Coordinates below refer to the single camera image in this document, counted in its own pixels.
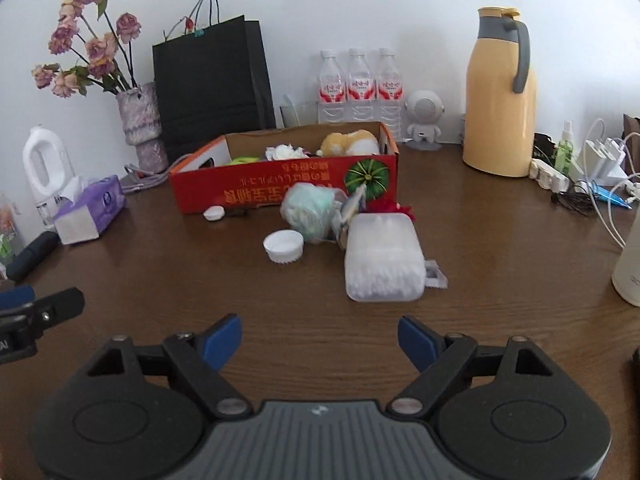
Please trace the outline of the clear cotton swab box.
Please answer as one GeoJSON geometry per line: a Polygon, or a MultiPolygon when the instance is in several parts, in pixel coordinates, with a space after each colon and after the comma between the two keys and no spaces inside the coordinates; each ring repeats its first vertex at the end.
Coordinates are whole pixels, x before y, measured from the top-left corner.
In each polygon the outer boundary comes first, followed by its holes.
{"type": "Polygon", "coordinates": [[[345,252],[346,294],[358,302],[419,299],[426,267],[418,234],[406,214],[357,214],[345,252]]]}

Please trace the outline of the blue patterned packet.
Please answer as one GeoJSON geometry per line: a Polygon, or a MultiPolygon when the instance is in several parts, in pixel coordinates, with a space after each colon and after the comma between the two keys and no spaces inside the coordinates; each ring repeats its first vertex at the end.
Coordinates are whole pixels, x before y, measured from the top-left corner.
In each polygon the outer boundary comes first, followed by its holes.
{"type": "Polygon", "coordinates": [[[367,185],[360,184],[356,191],[334,212],[331,228],[339,248],[345,250],[347,246],[350,222],[357,214],[363,212],[367,206],[367,185]]]}

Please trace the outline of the mint green bath sponge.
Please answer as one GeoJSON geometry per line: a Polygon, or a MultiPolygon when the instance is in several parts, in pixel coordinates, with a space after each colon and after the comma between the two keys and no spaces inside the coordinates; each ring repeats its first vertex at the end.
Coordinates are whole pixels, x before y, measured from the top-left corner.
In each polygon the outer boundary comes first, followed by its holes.
{"type": "Polygon", "coordinates": [[[334,214],[346,200],[339,188],[298,182],[286,191],[280,214],[307,243],[318,244],[331,238],[334,214]]]}

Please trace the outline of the purple tissue box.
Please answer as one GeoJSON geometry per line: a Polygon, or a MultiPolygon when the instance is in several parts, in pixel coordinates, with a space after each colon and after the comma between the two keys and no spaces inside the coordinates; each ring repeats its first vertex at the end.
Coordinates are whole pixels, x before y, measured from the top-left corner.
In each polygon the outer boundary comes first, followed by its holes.
{"type": "Polygon", "coordinates": [[[63,245],[97,240],[126,205],[116,174],[86,185],[74,200],[64,200],[53,217],[63,245]]]}

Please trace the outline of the white round lid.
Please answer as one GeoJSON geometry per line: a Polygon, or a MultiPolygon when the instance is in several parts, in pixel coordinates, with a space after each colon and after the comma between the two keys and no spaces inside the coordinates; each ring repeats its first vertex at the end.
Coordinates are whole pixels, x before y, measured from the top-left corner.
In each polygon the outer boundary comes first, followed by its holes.
{"type": "Polygon", "coordinates": [[[262,247],[268,258],[277,264],[289,264],[302,258],[304,237],[295,230],[279,230],[265,237],[262,247]]]}

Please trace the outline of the small white cap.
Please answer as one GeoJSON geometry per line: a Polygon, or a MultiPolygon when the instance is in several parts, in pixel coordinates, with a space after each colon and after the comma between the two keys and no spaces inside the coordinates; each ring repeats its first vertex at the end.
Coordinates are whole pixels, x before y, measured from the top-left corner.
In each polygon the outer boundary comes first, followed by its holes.
{"type": "Polygon", "coordinates": [[[216,222],[224,218],[226,211],[223,206],[210,206],[203,212],[203,217],[208,222],[216,222]]]}

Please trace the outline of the red rose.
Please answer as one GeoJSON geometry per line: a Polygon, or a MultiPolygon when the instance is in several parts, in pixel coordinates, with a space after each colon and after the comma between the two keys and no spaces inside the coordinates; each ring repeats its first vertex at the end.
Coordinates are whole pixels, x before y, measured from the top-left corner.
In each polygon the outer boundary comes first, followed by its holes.
{"type": "Polygon", "coordinates": [[[396,202],[380,202],[372,203],[367,206],[368,214],[405,214],[412,221],[416,221],[410,206],[401,206],[396,202]]]}

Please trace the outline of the red cardboard box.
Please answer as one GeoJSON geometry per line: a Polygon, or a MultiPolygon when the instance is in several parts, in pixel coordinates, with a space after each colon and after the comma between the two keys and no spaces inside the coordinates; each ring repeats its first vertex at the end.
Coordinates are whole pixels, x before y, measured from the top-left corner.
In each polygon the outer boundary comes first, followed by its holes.
{"type": "Polygon", "coordinates": [[[226,134],[179,162],[169,171],[169,182],[183,214],[200,214],[210,206],[277,205],[298,182],[339,188],[346,194],[352,194],[365,183],[368,200],[391,202],[397,197],[398,164],[398,146],[386,125],[346,122],[226,134]],[[316,155],[330,133],[351,133],[359,129],[369,130],[378,139],[380,154],[316,155]],[[265,158],[265,150],[278,144],[303,148],[309,157],[270,162],[265,158]],[[260,157],[262,161],[227,165],[232,158],[240,156],[260,157]]]}

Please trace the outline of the green packet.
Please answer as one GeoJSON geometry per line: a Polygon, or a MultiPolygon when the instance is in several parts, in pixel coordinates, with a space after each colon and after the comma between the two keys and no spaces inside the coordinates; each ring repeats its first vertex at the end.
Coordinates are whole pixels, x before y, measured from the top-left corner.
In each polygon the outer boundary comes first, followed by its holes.
{"type": "Polygon", "coordinates": [[[240,156],[240,157],[232,158],[227,165],[234,166],[234,165],[254,164],[254,162],[261,162],[261,161],[262,159],[260,157],[240,156]]]}

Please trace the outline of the white power strip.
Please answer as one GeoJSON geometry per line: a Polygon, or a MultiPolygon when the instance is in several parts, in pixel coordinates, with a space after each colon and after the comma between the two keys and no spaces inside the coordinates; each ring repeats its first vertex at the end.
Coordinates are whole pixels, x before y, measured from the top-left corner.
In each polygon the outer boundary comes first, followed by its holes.
{"type": "Polygon", "coordinates": [[[541,159],[533,158],[529,164],[528,176],[544,190],[565,193],[570,188],[570,179],[541,159]]]}

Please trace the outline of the purple white vase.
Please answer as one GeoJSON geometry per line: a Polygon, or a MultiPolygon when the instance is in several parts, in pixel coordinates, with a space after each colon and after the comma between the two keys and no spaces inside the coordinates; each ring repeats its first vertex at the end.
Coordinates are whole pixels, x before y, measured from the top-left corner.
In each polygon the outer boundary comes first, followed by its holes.
{"type": "Polygon", "coordinates": [[[125,141],[136,151],[138,167],[160,174],[168,167],[160,135],[162,122],[154,82],[142,84],[116,96],[125,141]]]}

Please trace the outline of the white crumpled tissue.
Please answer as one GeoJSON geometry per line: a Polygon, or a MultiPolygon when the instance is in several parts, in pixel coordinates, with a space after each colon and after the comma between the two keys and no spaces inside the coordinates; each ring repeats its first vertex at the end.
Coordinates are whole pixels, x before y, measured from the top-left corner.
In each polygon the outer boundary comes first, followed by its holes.
{"type": "Polygon", "coordinates": [[[308,157],[308,153],[303,148],[294,148],[292,144],[278,144],[276,146],[270,146],[265,150],[265,158],[270,162],[308,157]]]}

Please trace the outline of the yellow white plush toy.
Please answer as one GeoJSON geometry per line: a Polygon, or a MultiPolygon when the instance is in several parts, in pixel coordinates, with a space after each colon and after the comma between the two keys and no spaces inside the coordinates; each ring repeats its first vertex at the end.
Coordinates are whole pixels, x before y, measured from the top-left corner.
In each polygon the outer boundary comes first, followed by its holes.
{"type": "Polygon", "coordinates": [[[316,155],[319,157],[378,155],[378,139],[369,130],[351,133],[332,132],[326,136],[316,155]]]}

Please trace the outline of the green spray bottle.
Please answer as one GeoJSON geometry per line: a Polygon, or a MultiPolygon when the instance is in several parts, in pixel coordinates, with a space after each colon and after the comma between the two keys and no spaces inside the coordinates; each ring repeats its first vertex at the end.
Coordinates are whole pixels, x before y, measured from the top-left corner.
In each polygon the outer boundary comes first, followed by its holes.
{"type": "Polygon", "coordinates": [[[570,165],[572,164],[574,154],[574,131],[573,122],[566,120],[563,125],[563,131],[559,143],[556,144],[554,152],[554,169],[564,176],[570,173],[570,165]]]}

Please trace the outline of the yellow thermos jug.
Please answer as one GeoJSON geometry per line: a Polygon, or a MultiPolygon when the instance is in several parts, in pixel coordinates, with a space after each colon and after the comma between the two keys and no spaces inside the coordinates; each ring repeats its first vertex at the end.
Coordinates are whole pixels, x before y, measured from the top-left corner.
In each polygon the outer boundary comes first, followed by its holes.
{"type": "Polygon", "coordinates": [[[524,178],[533,156],[536,74],[528,27],[515,8],[483,6],[466,70],[463,161],[524,178]]]}

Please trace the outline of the white robot speaker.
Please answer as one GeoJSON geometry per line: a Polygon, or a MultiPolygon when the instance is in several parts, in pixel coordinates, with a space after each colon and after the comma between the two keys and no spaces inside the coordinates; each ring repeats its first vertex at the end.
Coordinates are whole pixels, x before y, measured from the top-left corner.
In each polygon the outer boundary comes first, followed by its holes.
{"type": "Polygon", "coordinates": [[[445,111],[442,99],[434,91],[416,90],[408,96],[405,106],[409,119],[408,147],[419,151],[440,150],[442,130],[437,123],[445,111]]]}

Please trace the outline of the glass cup with straw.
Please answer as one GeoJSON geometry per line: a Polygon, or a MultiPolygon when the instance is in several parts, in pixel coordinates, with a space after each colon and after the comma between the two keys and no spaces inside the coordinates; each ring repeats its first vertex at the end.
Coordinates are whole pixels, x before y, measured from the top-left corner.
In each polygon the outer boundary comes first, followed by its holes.
{"type": "Polygon", "coordinates": [[[314,125],[318,122],[318,103],[298,102],[285,94],[280,113],[284,128],[314,125]]]}

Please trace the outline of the right water bottle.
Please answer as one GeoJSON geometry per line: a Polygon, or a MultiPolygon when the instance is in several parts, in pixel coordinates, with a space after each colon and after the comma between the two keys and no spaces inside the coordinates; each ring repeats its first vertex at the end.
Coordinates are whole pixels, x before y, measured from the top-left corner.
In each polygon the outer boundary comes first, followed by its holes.
{"type": "Polygon", "coordinates": [[[404,81],[397,64],[396,53],[392,49],[380,49],[376,92],[378,92],[378,110],[381,122],[390,130],[394,139],[401,143],[401,107],[404,96],[404,81]]]}

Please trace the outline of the water bottle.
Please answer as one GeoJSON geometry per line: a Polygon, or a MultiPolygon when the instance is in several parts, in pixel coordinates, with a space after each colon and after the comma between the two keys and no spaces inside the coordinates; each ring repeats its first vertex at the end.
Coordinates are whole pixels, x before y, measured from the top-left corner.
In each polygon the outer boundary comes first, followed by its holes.
{"type": "Polygon", "coordinates": [[[381,122],[390,130],[394,139],[401,143],[401,107],[404,96],[404,81],[397,64],[396,53],[392,49],[380,49],[376,92],[378,92],[378,110],[381,122]]]}
{"type": "Polygon", "coordinates": [[[360,48],[349,49],[347,94],[354,122],[374,121],[375,78],[360,48]]]}
{"type": "Polygon", "coordinates": [[[322,65],[318,75],[318,122],[337,124],[346,115],[346,82],[337,54],[333,50],[320,52],[322,65]]]}

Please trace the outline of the middle water bottle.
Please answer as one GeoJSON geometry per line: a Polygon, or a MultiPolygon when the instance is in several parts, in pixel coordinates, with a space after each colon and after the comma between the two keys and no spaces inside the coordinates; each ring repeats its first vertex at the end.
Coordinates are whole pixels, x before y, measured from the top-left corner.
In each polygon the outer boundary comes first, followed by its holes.
{"type": "Polygon", "coordinates": [[[349,49],[347,94],[354,122],[374,121],[375,78],[360,48],[349,49]]]}

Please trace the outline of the dried pink flowers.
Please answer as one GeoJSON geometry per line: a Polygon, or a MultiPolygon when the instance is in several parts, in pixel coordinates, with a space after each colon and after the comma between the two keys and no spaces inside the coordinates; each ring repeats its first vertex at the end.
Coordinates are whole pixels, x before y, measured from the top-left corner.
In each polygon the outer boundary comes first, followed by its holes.
{"type": "Polygon", "coordinates": [[[107,7],[108,0],[63,0],[48,50],[54,56],[72,54],[75,62],[36,65],[32,79],[38,89],[49,88],[67,99],[85,96],[90,87],[114,96],[137,88],[132,44],[140,37],[142,25],[129,12],[113,20],[107,7]]]}

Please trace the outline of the black paper bag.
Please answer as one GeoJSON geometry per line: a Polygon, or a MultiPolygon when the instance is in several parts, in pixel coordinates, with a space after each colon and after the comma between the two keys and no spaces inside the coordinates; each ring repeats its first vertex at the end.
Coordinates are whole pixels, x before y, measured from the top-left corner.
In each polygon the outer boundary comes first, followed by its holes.
{"type": "Polygon", "coordinates": [[[167,158],[175,162],[227,133],[277,125],[258,21],[221,21],[219,0],[198,0],[183,34],[153,47],[154,82],[167,158]]]}

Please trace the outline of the left water bottle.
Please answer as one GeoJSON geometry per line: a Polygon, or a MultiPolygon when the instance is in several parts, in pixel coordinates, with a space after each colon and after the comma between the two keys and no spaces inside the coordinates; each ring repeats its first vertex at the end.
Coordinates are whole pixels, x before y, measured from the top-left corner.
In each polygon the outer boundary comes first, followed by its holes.
{"type": "Polygon", "coordinates": [[[318,75],[318,122],[337,124],[346,115],[346,82],[337,54],[333,50],[320,52],[322,65],[318,75]]]}

